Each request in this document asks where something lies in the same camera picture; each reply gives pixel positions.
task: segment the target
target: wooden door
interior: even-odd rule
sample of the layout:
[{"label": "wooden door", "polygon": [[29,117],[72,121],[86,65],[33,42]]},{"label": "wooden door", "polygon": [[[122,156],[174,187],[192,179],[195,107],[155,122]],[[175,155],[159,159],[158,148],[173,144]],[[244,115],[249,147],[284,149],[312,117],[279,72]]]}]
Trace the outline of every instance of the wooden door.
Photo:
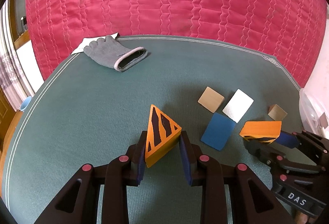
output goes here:
[{"label": "wooden door", "polygon": [[3,90],[0,88],[0,145],[2,146],[3,140],[9,128],[11,121],[15,116],[15,110],[11,107]]}]

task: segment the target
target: blue bucket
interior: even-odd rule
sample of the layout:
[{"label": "blue bucket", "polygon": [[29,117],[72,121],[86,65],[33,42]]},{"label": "blue bucket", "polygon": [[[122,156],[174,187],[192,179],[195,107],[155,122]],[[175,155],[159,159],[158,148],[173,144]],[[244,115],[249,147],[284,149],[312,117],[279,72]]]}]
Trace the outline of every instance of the blue bucket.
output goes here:
[{"label": "blue bucket", "polygon": [[26,107],[29,105],[30,101],[31,101],[32,97],[29,96],[27,97],[21,104],[21,107],[19,108],[22,112],[24,112],[24,110],[26,109]]}]

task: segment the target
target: white curtain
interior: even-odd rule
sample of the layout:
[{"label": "white curtain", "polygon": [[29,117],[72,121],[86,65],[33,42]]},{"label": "white curtain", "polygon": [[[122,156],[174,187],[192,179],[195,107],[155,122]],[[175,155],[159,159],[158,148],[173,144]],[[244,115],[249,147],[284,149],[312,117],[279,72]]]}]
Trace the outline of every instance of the white curtain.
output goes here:
[{"label": "white curtain", "polygon": [[9,25],[9,0],[0,9],[0,84],[15,111],[28,96],[35,94],[14,48]]}]

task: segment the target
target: quilted stitching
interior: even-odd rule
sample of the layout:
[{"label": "quilted stitching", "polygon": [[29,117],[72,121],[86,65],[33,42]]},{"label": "quilted stitching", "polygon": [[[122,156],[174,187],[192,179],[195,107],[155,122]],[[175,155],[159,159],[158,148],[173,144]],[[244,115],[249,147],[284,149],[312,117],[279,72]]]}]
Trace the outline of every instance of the quilted stitching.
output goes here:
[{"label": "quilted stitching", "polygon": [[163,34],[222,40],[272,54],[303,87],[325,31],[325,0],[26,0],[44,79],[83,37]]}]

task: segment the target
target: white border line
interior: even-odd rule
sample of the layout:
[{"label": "white border line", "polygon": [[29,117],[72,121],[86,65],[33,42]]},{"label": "white border line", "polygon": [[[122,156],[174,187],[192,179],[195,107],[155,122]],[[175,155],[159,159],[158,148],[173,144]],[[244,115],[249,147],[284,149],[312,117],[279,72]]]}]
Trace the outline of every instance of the white border line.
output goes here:
[{"label": "white border line", "polygon": [[5,183],[5,201],[6,201],[6,206],[8,208],[8,210],[10,211],[10,206],[9,206],[9,180],[10,180],[10,172],[12,169],[12,164],[13,164],[13,159],[14,159],[14,155],[16,152],[16,148],[17,145],[19,143],[19,140],[22,136],[23,130],[27,124],[27,122],[30,119],[30,116],[32,114],[32,112],[34,111],[34,109],[36,108],[37,104],[39,103],[39,101],[41,100],[41,98],[43,97],[43,95],[46,93],[46,91],[48,90],[48,88],[52,85],[52,83],[56,80],[56,78],[64,71],[64,69],[70,64],[70,62],[72,62],[79,54],[76,54],[74,56],[72,56],[71,58],[69,58],[67,60],[67,62],[60,68],[60,70],[57,71],[57,73],[55,74],[55,76],[47,83],[47,85],[45,86],[45,88],[41,91],[40,95],[38,96],[37,99],[35,99],[33,105],[31,106],[29,112],[27,113],[27,115],[25,116],[25,119],[17,133],[17,136],[15,138],[13,147],[12,147],[12,151],[10,153],[9,156],[9,160],[8,160],[8,166],[7,166],[7,172],[6,172],[6,183]]},{"label": "white border line", "polygon": [[242,48],[242,47],[237,47],[237,46],[232,46],[232,45],[226,45],[226,44],[222,44],[220,42],[201,41],[201,40],[196,40],[196,39],[178,38],[178,37],[156,37],[156,36],[150,36],[150,37],[122,37],[122,38],[119,37],[116,40],[155,39],[155,38],[156,39],[191,41],[191,42],[198,42],[198,43],[205,43],[205,44],[212,44],[212,45],[220,45],[220,46],[223,46],[223,47],[226,47],[226,48],[236,49],[236,50],[239,50],[239,51],[248,52],[248,53],[252,53],[252,54],[255,54],[255,55],[262,56],[265,60],[271,62],[276,67],[281,68],[282,71],[286,74],[286,76],[290,79],[290,81],[292,82],[292,84],[296,87],[296,89],[298,91],[300,90],[300,86],[298,84],[296,84],[295,80],[292,78],[292,76],[290,75],[290,73],[282,66],[282,64],[280,64],[274,57],[269,57],[267,54],[266,55],[263,55],[261,52],[255,52],[255,51],[251,51],[249,49]]}]

